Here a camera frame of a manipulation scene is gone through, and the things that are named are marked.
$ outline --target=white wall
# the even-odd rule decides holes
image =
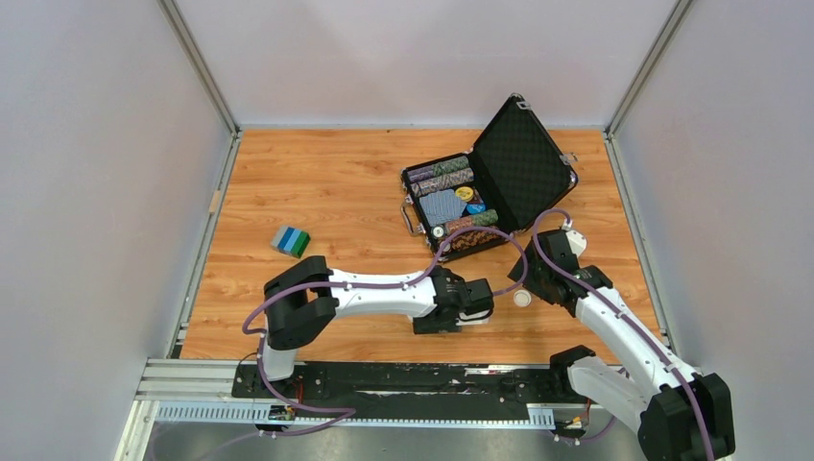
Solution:
[[[814,4],[700,1],[619,135],[680,353],[738,461],[810,459]]]
[[[109,460],[227,132],[155,1],[0,4],[0,447]]]
[[[241,124],[604,125],[673,0],[179,0]]]

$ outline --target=poker chip case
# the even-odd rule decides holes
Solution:
[[[497,227],[506,233],[526,231],[541,212],[554,206],[577,185],[579,179],[571,166],[574,160],[560,151],[531,106],[515,93],[470,149],[401,171],[407,194],[401,215],[407,230],[412,235],[425,236],[433,253],[455,229],[466,226]],[[476,207],[467,206],[459,219],[439,224],[438,219],[446,218],[439,218],[438,209],[447,213],[452,208],[460,209],[460,205],[433,200],[441,197],[448,200],[449,189],[469,199],[467,205]],[[415,226],[406,211],[410,206],[419,219]],[[505,242],[493,234],[467,232],[453,240],[442,260],[482,252]]]

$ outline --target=poker chip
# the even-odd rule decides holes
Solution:
[[[455,190],[455,195],[464,202],[468,202],[475,196],[475,191],[473,191],[471,187],[463,186]]]
[[[472,200],[469,200],[471,204],[483,204],[483,199],[481,199],[481,194],[477,191],[477,189],[472,189],[475,191],[474,197]]]
[[[486,211],[486,206],[483,204],[469,204],[467,205],[467,211],[469,214],[483,213]]]

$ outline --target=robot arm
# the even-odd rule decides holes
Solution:
[[[399,276],[352,274],[328,269],[324,256],[310,256],[266,283],[265,296],[309,281],[331,281],[342,287],[317,288],[313,300],[304,291],[287,296],[266,309],[269,334],[263,348],[263,364],[270,381],[294,372],[297,350],[310,344],[333,320],[353,315],[402,314],[413,322],[413,332],[461,331],[464,325],[484,324],[493,310],[489,283],[467,282],[437,266],[429,277],[408,285],[421,272]],[[401,289],[370,289],[364,283],[402,284]]]
[[[539,242],[558,267],[590,285],[615,309],[554,271],[532,244],[526,249],[531,276],[524,286],[545,301],[561,305],[589,327],[630,374],[630,378],[620,375],[593,351],[579,346],[551,357],[551,367],[559,374],[563,387],[599,403],[635,432],[647,459],[706,459],[700,428],[675,370],[689,383],[701,406],[715,455],[723,457],[734,452],[727,384],[716,374],[702,376],[664,347],[635,317],[602,271],[595,266],[580,267],[578,256],[586,241],[578,232],[569,228],[542,232]],[[509,274],[511,279],[517,280],[519,267],[518,262]],[[651,341],[646,341],[642,333]],[[658,352],[649,343],[655,344]],[[664,365],[662,356],[669,359],[669,365]]]

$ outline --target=wooden floor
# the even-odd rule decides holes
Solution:
[[[402,168],[460,152],[479,131],[249,131],[237,155],[183,358],[240,358],[256,338],[240,326],[263,301],[263,284],[297,261],[269,246],[277,228],[308,231],[304,256],[325,255],[328,266],[354,273],[403,274],[430,261],[423,237],[411,237],[398,208]],[[552,136],[579,158],[580,183],[561,202],[588,240],[584,264],[599,266],[652,330],[657,323],[605,146],[598,131]],[[541,230],[562,220],[551,217]],[[525,247],[528,233],[520,240]],[[446,264],[466,279],[486,276],[492,289],[517,259],[511,245]],[[331,323],[299,352],[302,360],[380,360],[468,363],[547,363],[552,353],[585,344],[612,362],[605,345],[563,308],[542,301],[517,307],[495,299],[494,315],[461,333],[416,336],[404,316],[346,318]]]

